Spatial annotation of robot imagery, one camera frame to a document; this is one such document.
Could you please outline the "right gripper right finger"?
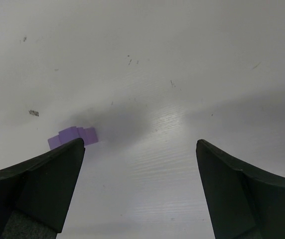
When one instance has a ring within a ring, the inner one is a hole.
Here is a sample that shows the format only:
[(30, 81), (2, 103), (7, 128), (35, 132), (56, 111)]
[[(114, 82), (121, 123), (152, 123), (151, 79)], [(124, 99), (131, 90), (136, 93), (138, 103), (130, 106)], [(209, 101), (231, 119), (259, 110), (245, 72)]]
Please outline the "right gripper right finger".
[(196, 158), (217, 239), (285, 239), (285, 177), (200, 139)]

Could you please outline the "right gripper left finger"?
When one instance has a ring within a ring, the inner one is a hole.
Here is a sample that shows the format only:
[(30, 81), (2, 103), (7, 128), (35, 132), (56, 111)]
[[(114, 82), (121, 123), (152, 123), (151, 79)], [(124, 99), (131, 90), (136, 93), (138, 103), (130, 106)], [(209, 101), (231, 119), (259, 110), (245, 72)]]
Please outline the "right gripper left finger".
[(62, 232), (84, 154), (77, 138), (0, 170), (0, 239), (55, 239)]

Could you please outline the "purple cube block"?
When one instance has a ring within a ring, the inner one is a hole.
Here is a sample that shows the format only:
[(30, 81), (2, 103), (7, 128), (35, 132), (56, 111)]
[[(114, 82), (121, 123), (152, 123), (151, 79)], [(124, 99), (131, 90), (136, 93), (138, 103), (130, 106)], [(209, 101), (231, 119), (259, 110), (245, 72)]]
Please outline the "purple cube block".
[(79, 138), (78, 129), (76, 126), (66, 128), (58, 133), (61, 144), (68, 143)]

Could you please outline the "purple rectangular block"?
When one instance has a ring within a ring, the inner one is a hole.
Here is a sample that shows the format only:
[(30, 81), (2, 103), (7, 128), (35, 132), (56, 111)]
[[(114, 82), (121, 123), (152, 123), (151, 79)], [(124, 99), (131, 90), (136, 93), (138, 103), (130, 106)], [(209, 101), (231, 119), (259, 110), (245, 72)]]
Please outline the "purple rectangular block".
[(99, 141), (94, 127), (78, 127), (77, 130), (79, 136), (83, 139), (85, 146), (97, 143)]

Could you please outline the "purple window block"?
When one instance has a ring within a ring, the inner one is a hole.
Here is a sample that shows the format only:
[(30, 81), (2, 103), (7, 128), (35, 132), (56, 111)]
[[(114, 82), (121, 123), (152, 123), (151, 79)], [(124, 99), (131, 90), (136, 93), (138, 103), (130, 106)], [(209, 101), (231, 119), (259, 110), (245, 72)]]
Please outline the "purple window block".
[(49, 145), (50, 150), (58, 148), (61, 145), (59, 135), (51, 137), (47, 141), (48, 141), (48, 145)]

